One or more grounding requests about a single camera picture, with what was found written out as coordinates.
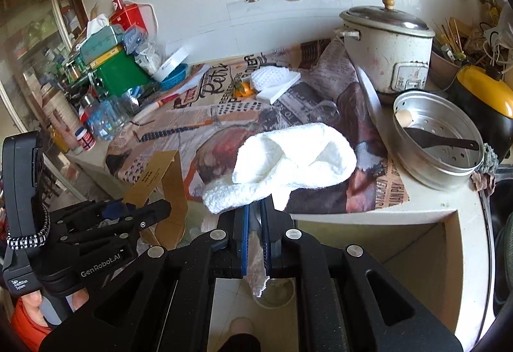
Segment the white tissue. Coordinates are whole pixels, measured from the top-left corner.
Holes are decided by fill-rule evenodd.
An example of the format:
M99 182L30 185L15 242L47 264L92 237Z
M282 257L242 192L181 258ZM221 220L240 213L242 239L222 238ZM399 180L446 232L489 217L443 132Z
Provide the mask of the white tissue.
M283 211L290 193L341 184L357 167L348 140L331 126L310 123L248 138L230 174L205 187L203 202L213 214L272 197Z

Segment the yellow black appliance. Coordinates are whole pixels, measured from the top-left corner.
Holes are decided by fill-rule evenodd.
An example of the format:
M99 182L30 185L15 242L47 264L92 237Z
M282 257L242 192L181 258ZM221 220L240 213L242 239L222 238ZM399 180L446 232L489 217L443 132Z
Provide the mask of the yellow black appliance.
M492 65L465 65L449 88L449 100L464 111L502 162L512 147L512 89Z

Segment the white bucket on floor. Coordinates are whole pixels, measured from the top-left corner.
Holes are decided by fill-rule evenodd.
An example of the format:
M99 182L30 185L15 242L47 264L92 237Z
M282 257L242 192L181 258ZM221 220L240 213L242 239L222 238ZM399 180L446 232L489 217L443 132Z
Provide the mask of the white bucket on floor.
M264 309L281 309L292 301L295 292L292 279L270 279L261 297L253 297L253 299Z

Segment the newspaper print table mat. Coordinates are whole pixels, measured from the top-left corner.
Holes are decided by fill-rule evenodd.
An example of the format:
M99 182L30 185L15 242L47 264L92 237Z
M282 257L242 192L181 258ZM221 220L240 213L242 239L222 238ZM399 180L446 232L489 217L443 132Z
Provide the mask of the newspaper print table mat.
M300 74L275 103L231 97L229 88L246 70L265 65ZM329 104L331 124L356 155L352 175L331 187L299 188L286 211L297 214L363 213L406 203L402 178L371 121L363 90L344 44L316 40L213 65L197 87L172 94L168 103L127 125L105 157L110 174L133 184L156 151L178 151L186 198L200 201L214 181L230 175L245 141L273 130L314 124Z

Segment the metal steamer pot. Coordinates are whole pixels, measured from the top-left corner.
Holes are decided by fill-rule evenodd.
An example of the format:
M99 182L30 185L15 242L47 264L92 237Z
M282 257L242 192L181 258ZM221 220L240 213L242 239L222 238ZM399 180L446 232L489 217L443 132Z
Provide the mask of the metal steamer pot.
M409 174L434 190L469 183L484 161L484 143L468 115L427 91L405 91L393 103L391 142Z

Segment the clear glass jar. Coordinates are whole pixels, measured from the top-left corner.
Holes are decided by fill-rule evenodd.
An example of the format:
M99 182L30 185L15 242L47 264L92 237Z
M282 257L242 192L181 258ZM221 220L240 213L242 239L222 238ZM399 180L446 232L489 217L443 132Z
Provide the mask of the clear glass jar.
M128 112L116 96L100 102L89 115L94 136L106 141L112 140L129 121Z

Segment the green box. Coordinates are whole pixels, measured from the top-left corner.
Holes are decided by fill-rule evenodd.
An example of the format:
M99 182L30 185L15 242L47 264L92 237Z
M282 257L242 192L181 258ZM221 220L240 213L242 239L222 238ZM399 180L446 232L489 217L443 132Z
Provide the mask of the green box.
M128 89L149 84L149 75L121 45L94 59L88 66L98 97L121 97Z

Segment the clear plastic bag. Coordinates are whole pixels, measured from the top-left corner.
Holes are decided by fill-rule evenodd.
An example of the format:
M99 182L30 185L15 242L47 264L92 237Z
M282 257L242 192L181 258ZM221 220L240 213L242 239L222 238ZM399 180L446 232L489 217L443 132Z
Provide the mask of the clear plastic bag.
M155 42L149 40L149 34L142 27L131 26L122 37L123 48L131 55L137 65L153 76L162 64L162 56Z

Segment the orange mandarin with leaf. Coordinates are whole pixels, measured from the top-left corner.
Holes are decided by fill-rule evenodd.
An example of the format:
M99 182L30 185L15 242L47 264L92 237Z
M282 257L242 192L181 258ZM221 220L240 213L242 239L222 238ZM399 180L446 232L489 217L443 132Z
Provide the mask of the orange mandarin with leaf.
M249 81L238 81L234 83L232 96L236 98L246 98L253 96L255 90Z

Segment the blue plastic basket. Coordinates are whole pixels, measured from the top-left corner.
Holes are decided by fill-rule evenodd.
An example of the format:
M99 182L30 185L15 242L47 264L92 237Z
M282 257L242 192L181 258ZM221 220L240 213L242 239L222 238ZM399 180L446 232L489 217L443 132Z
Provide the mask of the blue plastic basket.
M187 77L188 65L181 63L178 65L161 83L160 90L168 91L173 87L179 85Z

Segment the brown cardboard piece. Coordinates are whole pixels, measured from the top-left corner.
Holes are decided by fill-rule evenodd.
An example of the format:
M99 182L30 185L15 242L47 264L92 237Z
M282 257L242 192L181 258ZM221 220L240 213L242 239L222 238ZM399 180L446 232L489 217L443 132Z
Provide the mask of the brown cardboard piece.
M137 182L124 194L125 204L142 208L161 199L171 205L171 213L155 224L140 226L140 235L151 245L175 249L185 232L188 202L183 188L181 159L178 151L156 151Z

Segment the white rice cooker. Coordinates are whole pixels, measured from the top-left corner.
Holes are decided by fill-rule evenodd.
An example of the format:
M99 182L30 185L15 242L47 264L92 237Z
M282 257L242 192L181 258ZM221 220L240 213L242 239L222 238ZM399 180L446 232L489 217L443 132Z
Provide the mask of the white rice cooker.
M340 18L342 27L336 34L377 93L424 89L435 32L423 20L398 10L394 0L354 6Z

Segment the white foam fruit net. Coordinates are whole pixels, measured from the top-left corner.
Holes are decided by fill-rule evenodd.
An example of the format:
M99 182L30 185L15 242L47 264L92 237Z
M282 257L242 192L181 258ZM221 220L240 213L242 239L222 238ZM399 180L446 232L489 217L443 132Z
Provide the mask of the white foam fruit net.
M253 71L249 78L252 87L260 92L273 87L282 87L288 83L294 84L300 77L300 72L292 71L287 67L265 65Z

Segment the teal tissue box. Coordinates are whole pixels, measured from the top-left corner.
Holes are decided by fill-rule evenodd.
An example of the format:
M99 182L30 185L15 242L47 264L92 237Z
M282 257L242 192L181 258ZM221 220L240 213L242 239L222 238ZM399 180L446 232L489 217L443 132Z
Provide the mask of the teal tissue box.
M120 25L104 26L100 31L92 34L80 48L80 55L85 65L107 53L122 42L124 29Z

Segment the red carton box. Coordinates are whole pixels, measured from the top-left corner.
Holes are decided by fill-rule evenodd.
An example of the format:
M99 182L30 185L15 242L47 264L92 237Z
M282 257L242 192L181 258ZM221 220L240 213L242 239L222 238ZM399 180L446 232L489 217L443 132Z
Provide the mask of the red carton box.
M111 4L113 11L110 14L109 21L112 26L119 25L125 32L133 26L147 31L140 6L137 3L111 0Z

